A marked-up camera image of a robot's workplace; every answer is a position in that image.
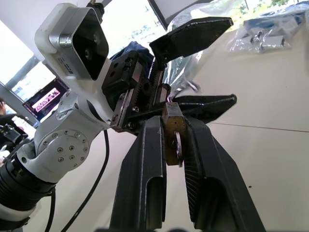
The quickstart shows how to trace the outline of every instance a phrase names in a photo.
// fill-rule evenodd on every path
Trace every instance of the bolt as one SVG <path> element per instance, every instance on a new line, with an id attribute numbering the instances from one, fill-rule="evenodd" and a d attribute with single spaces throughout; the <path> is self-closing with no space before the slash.
<path id="1" fill-rule="evenodd" d="M 140 109 L 137 106 L 134 106 L 132 109 L 134 112 L 138 113 L 140 111 Z"/>

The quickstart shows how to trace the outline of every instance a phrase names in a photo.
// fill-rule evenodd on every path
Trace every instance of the white wall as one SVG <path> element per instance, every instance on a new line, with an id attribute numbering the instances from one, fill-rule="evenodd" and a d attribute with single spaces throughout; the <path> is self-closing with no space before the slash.
<path id="1" fill-rule="evenodd" d="M 2 21 L 40 59 L 44 57 L 34 43 L 34 34 L 52 9 L 58 3 L 70 2 L 86 6 L 89 0 L 2 0 L 0 21 Z"/>

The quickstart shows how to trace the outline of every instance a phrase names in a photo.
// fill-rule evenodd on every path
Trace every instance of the label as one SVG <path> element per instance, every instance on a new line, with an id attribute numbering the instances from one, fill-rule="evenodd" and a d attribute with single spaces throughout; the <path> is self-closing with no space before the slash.
<path id="1" fill-rule="evenodd" d="M 73 74 L 72 69 L 69 67 L 69 65 L 66 63 L 63 57 L 59 57 L 58 60 L 68 70 L 70 74 Z"/>

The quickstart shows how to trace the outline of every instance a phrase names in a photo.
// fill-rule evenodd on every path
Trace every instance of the screw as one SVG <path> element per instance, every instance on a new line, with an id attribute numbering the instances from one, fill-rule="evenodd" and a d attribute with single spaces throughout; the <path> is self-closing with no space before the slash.
<path id="1" fill-rule="evenodd" d="M 123 94 L 120 95 L 119 99 L 123 100 L 124 98 L 125 98 L 125 94 L 123 93 Z"/>
<path id="2" fill-rule="evenodd" d="M 117 120 L 117 118 L 118 118 L 118 115 L 115 115 L 114 117 L 112 117 L 112 121 Z"/>
<path id="3" fill-rule="evenodd" d="M 134 127 L 134 123 L 133 122 L 128 122 L 128 124 L 126 126 L 131 129 L 131 128 Z"/>
<path id="4" fill-rule="evenodd" d="M 87 60 L 91 60 L 92 58 L 91 51 L 88 48 L 85 50 L 85 57 Z"/>
<path id="5" fill-rule="evenodd" d="M 97 44 L 98 43 L 98 38 L 96 35 L 93 35 L 93 41 Z"/>
<path id="6" fill-rule="evenodd" d="M 134 106 L 132 109 L 134 112 L 138 113 L 140 111 L 140 109 L 137 106 Z"/>

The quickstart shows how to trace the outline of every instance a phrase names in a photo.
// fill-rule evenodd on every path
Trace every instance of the robotic arm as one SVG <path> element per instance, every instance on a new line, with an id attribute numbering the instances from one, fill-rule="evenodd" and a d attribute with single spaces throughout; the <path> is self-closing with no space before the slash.
<path id="1" fill-rule="evenodd" d="M 205 136 L 214 147 L 214 153 L 220 150 L 221 156 L 229 157 L 222 151 L 222 147 L 219 148 L 218 143 L 213 143 L 205 123 L 217 119 L 232 107 L 236 103 L 236 96 L 174 98 L 187 87 L 197 88 L 192 83 L 186 83 L 171 93 L 170 86 L 162 83 L 162 77 L 167 62 L 209 47 L 232 25 L 231 19 L 195 19 L 160 37 L 150 44 L 155 60 L 149 67 L 136 51 L 126 53 L 113 61 L 107 58 L 108 43 L 100 26 L 103 13 L 102 4 L 93 1 L 84 8 L 69 3 L 58 4 L 35 34 L 38 49 L 70 90 L 62 97 L 57 111 L 38 127 L 34 140 L 22 146 L 0 168 L 0 231 L 20 228 L 27 224 L 36 203 L 42 197 L 51 195 L 57 182 L 85 161 L 93 139 L 100 131 L 108 128 L 138 135 L 122 164 L 111 227 L 160 228 L 165 212 L 161 214 L 157 209 L 152 211 L 149 207 L 163 204 L 162 209 L 165 209 L 164 196 L 157 196 L 166 189 L 164 190 L 164 184 L 159 180 L 162 188 L 160 193 L 158 186 L 155 188 L 153 185 L 157 182 L 150 180 L 157 180 L 159 176 L 166 178 L 165 161 L 168 165 L 182 166 L 184 160 L 186 175 L 192 171 L 188 170 L 190 165 L 186 165 L 186 162 L 196 162 L 196 167 L 199 167 L 199 176 L 187 184 L 188 194 L 196 194 L 194 201 L 189 199 L 191 220 L 196 223 L 196 228 L 212 228 L 215 217 L 205 210 L 198 211 L 199 208 L 208 207 L 203 205 L 208 204 L 207 202 L 201 201 L 205 199 L 201 193 L 204 189 L 209 189 L 202 184 L 206 179 L 205 173 L 208 172 L 202 170 L 207 163 L 212 162 L 201 164 L 202 158 L 198 158 L 201 152 L 197 150 L 201 145 L 194 139 L 187 138 L 188 134 L 192 134 L 192 138 Z M 192 37 L 194 43 L 188 42 Z M 235 163 L 229 157 L 226 165 L 232 168 L 228 169 L 222 166 L 219 153 L 213 156 L 217 158 L 213 163 L 217 163 L 218 167 L 211 165 L 208 168 L 214 170 L 209 173 L 218 175 L 207 177 L 217 178 L 224 184 L 225 191 L 219 193 L 224 197 L 227 194 L 228 201 L 219 201 L 224 202 L 224 206 L 228 206 L 226 202 L 232 203 L 231 220 L 236 221 L 236 228 L 263 231 L 264 227 Z M 144 175 L 140 170 L 157 170 L 157 173 L 147 172 Z M 231 171 L 233 174 L 230 176 L 236 176 L 238 181 L 234 188 L 231 188 L 231 180 L 224 174 Z M 132 176 L 131 172 L 136 172 L 134 176 L 141 176 L 138 180 L 128 180 L 127 178 Z M 203 187 L 203 191 L 190 190 L 190 185 L 197 183 L 196 180 L 201 182 L 195 188 Z M 210 196 L 219 196 L 217 193 L 209 193 Z M 210 210 L 220 212 L 218 208 Z M 136 220 L 140 224 L 133 225 L 137 217 L 140 217 Z"/>

